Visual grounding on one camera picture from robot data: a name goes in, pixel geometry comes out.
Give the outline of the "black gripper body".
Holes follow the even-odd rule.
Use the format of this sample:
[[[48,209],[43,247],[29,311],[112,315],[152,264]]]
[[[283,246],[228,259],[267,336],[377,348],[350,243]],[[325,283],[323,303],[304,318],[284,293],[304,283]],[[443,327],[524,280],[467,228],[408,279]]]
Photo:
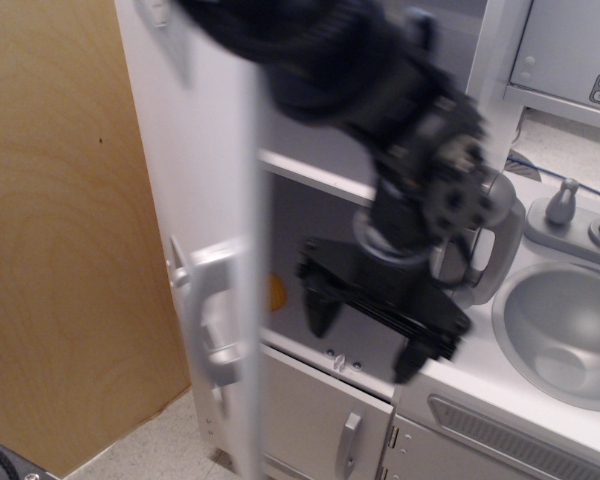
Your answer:
[[[435,346],[452,359],[471,321],[432,278],[429,248],[399,250],[367,219],[354,221],[353,242],[309,237],[299,249],[297,276],[391,330]]]

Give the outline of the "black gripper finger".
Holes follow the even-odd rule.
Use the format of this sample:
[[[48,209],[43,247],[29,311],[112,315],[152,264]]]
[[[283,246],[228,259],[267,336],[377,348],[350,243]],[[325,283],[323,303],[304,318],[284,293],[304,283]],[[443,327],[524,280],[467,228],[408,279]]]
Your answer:
[[[410,382],[430,358],[437,358],[435,346],[423,340],[411,339],[394,362],[394,382],[399,385]]]
[[[342,302],[320,291],[306,289],[304,307],[311,333],[323,338],[336,319]]]

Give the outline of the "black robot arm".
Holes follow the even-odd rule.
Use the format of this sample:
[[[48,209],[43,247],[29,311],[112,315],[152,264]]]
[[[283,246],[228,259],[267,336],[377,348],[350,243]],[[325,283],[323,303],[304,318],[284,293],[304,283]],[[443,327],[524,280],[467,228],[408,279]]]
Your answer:
[[[407,383],[428,360],[450,358],[469,330],[431,271],[433,250],[493,225],[481,118],[431,63],[434,22],[407,28],[375,1],[185,1],[182,9],[230,53],[258,64],[272,100],[305,125],[342,131],[369,153],[377,175],[354,243],[309,238],[297,274],[310,330],[325,335],[350,306],[407,339],[394,362]]]

